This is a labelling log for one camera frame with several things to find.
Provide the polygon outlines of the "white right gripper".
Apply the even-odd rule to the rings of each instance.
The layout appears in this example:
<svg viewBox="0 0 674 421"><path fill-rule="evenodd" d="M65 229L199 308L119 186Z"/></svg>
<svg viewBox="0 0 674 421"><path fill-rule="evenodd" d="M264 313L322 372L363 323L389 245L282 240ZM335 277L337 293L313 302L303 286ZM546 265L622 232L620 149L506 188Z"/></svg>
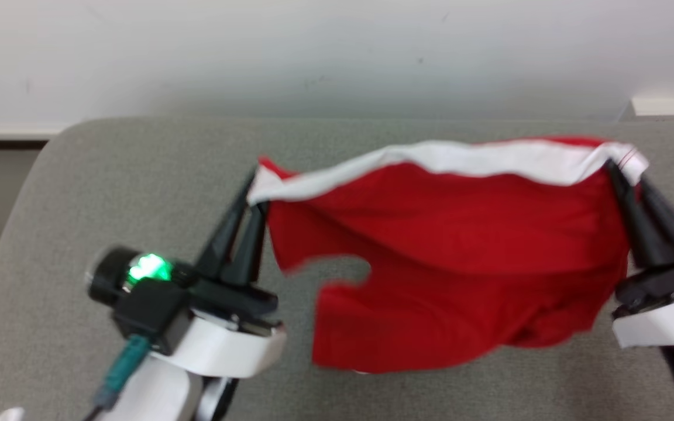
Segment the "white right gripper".
<svg viewBox="0 0 674 421"><path fill-rule="evenodd" d="M674 207L647 176L639 191L614 160L606 160L603 168L634 264L643 269L615 290L620 305L613 312L613 333L620 347L674 346L674 264L669 265L674 261Z"/></svg>

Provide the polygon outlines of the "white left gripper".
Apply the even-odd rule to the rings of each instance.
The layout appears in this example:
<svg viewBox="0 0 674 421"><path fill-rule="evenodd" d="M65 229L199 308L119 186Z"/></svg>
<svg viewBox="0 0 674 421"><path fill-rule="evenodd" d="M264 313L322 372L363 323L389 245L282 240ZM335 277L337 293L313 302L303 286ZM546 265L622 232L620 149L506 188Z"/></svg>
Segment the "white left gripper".
<svg viewBox="0 0 674 421"><path fill-rule="evenodd" d="M266 318L278 309L278 296L255 285L259 279L268 202L250 208L230 263L254 178L252 170L222 214L196 261L198 274L174 274L174 283L191 294L192 320L167 362L195 375L251 378L267 370L284 351L284 323ZM207 279L217 277L224 266L223 282Z"/></svg>

